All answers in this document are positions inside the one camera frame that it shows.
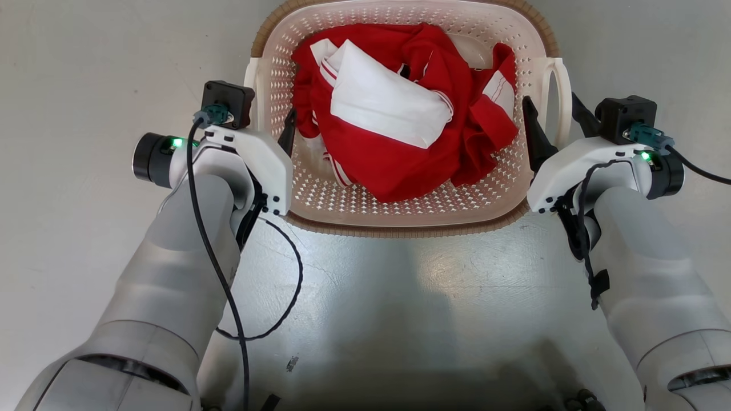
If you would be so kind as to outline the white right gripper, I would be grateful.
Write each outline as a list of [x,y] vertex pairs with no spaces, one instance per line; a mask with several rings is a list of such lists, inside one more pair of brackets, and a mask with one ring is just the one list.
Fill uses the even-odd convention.
[[584,206],[586,212],[592,210],[601,194],[612,187],[626,187],[645,197],[650,194],[651,169],[641,155],[647,147],[637,143],[618,146],[598,137],[599,120],[575,92],[572,92],[572,119],[580,126],[585,139],[577,140],[561,151],[546,137],[530,96],[523,97],[522,109],[529,166],[537,172],[527,194],[531,211],[558,211],[558,199],[562,197],[567,199],[572,213],[577,214],[582,182],[588,170],[597,164],[608,166],[596,169],[590,178]]

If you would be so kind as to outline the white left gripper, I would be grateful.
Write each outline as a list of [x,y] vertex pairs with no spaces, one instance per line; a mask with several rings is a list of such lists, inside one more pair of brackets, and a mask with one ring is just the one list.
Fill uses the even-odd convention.
[[291,208],[296,133],[296,109],[284,119],[278,143],[271,135],[244,128],[240,131],[211,126],[199,145],[199,172],[217,175],[229,185],[238,209],[253,206],[258,183],[269,212],[285,215]]

